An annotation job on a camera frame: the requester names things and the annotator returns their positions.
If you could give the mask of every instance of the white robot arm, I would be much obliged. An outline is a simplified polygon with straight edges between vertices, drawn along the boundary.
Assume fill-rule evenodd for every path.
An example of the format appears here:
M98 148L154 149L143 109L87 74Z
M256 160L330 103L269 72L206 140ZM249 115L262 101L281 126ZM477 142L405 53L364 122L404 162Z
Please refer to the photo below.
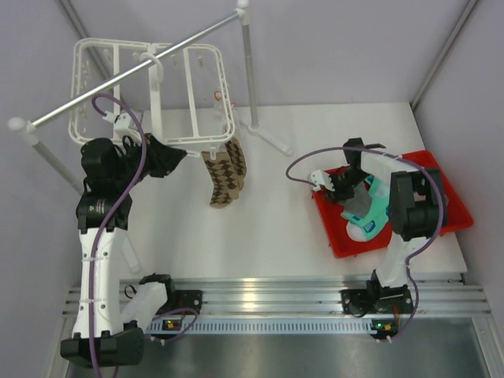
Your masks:
M187 154L160 144L150 134L145 136L146 160L140 180L145 176L167 176ZM122 256L132 206L132 198L124 197L124 191L139 167L141 150L131 138L125 137L123 144L124 150L119 150L110 139L99 138L81 149L81 164L87 176L76 210L83 262L80 306L72 338L61 342L60 355L85 367L92 366L90 339L94 339L98 366L137 365L143 356L143 333L152 319L157 313L178 306L179 292L170 276L152 274L143 277L135 297L120 311L117 259ZM109 219L107 214L119 197L124 200ZM91 250L105 218L109 220L92 257ZM201 302L201 291L191 294L199 295L198 303Z
M364 316L368 312L393 313L398 307L401 313L413 310L406 262L410 256L434 234L439 221L439 203L435 191L444 200L443 182L438 169L425 169L433 179L436 189L426 180L424 173L405 162L362 151L384 148L381 145L365 146L362 139L349 139L343 147L349 167L342 173L327 174L315 171L309 175L313 190L325 187L325 197L330 202L341 202L354 196L354 187L368 175L390 187L389 221L394 233L387 247L385 259L372 273L363 290L342 291L343 311ZM443 224L446 222L446 204Z

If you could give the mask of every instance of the brown patterned sock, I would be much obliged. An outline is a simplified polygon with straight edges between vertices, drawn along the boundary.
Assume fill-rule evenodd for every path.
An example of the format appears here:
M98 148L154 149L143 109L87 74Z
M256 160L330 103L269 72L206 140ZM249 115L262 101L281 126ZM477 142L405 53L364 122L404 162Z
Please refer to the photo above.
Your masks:
M226 142L226 150L229 153L231 162L235 167L236 174L238 175L238 187L240 190L243 188L243 181L246 176L246 162L245 155L243 154L242 147L239 144L238 138L233 136L228 142Z
M210 152L202 152L203 161L213 182L210 205L222 208L239 197L238 176L227 152L217 152L215 160L210 159Z

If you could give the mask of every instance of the rack leg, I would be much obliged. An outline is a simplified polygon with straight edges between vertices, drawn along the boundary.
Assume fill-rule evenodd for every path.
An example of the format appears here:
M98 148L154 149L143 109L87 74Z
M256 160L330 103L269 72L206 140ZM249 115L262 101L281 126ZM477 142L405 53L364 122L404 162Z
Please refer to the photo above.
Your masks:
M46 145L42 142L38 142L34 144L33 149L39 153L40 156L47 161L51 167L53 167L56 172L63 177L67 183L69 183L73 189L81 195L84 192L84 186L78 179L70 172L68 168L56 157L50 150L46 147Z
M131 270L134 274L140 272L140 269L142 267L140 266L139 259L136 257L136 253L133 249L132 242L129 239L129 235L124 240L123 255L126 259L126 262L128 263L129 270Z
M249 90L250 125L247 126L248 131L252 135L261 137L267 143L279 150L282 154L290 156L292 154L292 149L276 136L266 131L259 124L258 98L255 88L254 66L252 64L252 43L250 42L250 14L248 0L238 0L238 11L240 14L240 20L242 22L246 83Z

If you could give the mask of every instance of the metal rod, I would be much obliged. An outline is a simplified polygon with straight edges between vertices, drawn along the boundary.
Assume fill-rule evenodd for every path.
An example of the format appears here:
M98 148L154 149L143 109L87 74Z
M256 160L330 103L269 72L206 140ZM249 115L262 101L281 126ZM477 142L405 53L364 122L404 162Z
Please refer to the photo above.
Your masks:
M431 68L428 71L427 76L425 77L424 81L420 86L420 89L418 90L417 94L415 95L415 98L411 102L412 111L415 111L420 102L424 99L427 90L430 88L430 86L434 82L434 79L437 77L437 74L442 68L443 63L446 61L455 42L457 42L463 27L467 24L467 20L474 12L474 9L476 8L476 5L479 2L480 0L468 0L467 3L465 4L465 7L462 10L461 15L458 17L455 26L448 35L448 38L443 44L441 51L439 52L437 58L434 60L434 63L432 64Z
M51 167L53 167L56 172L58 172L61 177L65 179L67 183L72 185L72 187L76 190L79 195L84 193L83 184L70 172L68 168L57 158L54 156L52 152L46 147L46 145L42 142L38 142L33 146L34 150L37 151L42 158L47 161Z
M87 29L80 19L79 14L77 14L72 2L70 0L56 0L56 3L65 19L68 21L70 28L72 28L76 37L78 39L89 38L90 34L87 32ZM96 68L96 71L98 72L102 80L106 80L107 77L110 77L110 71L100 57L100 54L98 53L96 48L90 47L86 49L86 51L89 55L91 64Z
M211 32L216 31L219 28L222 28L223 26L229 24L230 22L234 20L239 19L239 13L237 11L233 12L231 15L225 17L224 19L216 22L215 24L202 29L201 31L198 31L197 33L193 34L191 37L184 39L178 43L174 43L171 45L169 48L166 50L163 50L159 54L157 54L155 57L159 60L161 60L164 57L168 57L170 55L173 55L182 49L184 49L187 46L190 46L192 43L198 41L199 39L205 37L206 35L210 34ZM105 83L101 83L97 87L90 89L89 91L80 94L79 96L73 98L69 102L65 103L62 106L59 106L52 112L49 112L48 114L41 116L40 118L37 118L35 120L31 121L31 124L35 127L38 128L42 124L46 123L49 120L52 120L53 118L59 116L62 113L68 112L69 110L75 108L76 106L80 105L82 102L87 101L97 93L107 91L108 89L114 87L124 79L127 79L129 76L133 75L134 73L137 73L138 71L141 71L143 69L148 69L149 67L153 66L155 63L151 61L150 59L143 61L142 63L136 65L135 67L129 69L128 71L124 71L121 73L118 73L117 75L112 76L109 80L107 80Z
M252 43L250 42L250 25L242 25L243 48L245 50L246 83L249 89L250 128L259 129L258 97L255 91L254 67L252 65Z

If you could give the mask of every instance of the gray wall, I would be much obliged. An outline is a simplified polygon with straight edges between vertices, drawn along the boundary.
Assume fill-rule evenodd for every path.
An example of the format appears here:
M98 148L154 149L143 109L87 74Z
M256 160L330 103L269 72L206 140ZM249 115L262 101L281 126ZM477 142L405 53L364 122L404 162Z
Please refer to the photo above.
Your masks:
M485 0L416 116L421 134L474 217L458 235L504 335L504 2Z
M158 43L177 42L236 7L236 0L72 2L94 37ZM411 100L465 0L250 3L259 102L283 105ZM241 38L234 23L206 39L222 50L239 105L247 101Z
M42 376L65 293L80 276L78 196L7 129L10 117L36 117L69 97L75 41L52 1L0 5L2 376ZM41 139L79 172L66 123L48 125Z

